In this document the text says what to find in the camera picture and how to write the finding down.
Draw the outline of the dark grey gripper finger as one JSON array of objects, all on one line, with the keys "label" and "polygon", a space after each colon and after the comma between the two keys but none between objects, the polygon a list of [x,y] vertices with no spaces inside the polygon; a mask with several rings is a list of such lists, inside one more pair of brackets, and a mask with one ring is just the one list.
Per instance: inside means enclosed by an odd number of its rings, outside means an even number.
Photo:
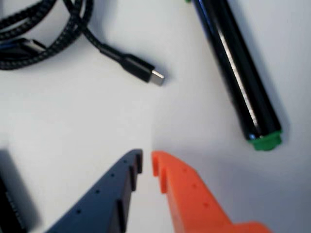
[{"label": "dark grey gripper finger", "polygon": [[143,151],[122,156],[72,208],[50,233],[124,233],[137,176],[142,173]]}]

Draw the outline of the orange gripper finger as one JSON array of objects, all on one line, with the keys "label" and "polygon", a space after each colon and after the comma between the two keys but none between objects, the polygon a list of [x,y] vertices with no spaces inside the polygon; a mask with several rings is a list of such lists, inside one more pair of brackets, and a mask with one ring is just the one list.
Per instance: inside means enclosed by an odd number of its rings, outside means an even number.
[{"label": "orange gripper finger", "polygon": [[233,223],[199,173],[177,157],[153,151],[152,167],[160,191],[167,196],[177,233],[269,233],[259,222]]}]

